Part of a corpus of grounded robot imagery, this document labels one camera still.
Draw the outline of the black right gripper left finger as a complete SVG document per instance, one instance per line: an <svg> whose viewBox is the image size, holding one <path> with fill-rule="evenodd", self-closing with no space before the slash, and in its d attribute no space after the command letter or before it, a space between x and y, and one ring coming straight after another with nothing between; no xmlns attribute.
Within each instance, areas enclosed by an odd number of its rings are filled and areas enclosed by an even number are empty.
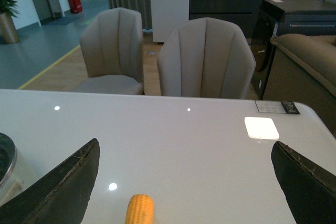
<svg viewBox="0 0 336 224"><path fill-rule="evenodd" d="M100 145L93 138L1 206L1 223L81 223L96 177Z"/></svg>

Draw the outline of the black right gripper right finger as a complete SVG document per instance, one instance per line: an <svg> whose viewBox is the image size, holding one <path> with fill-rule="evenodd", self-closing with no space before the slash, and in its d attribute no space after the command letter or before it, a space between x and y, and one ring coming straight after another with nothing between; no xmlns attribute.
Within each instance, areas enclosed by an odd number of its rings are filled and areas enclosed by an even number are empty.
<svg viewBox="0 0 336 224"><path fill-rule="evenodd" d="M276 141L271 161L296 223L335 223L335 175Z"/></svg>

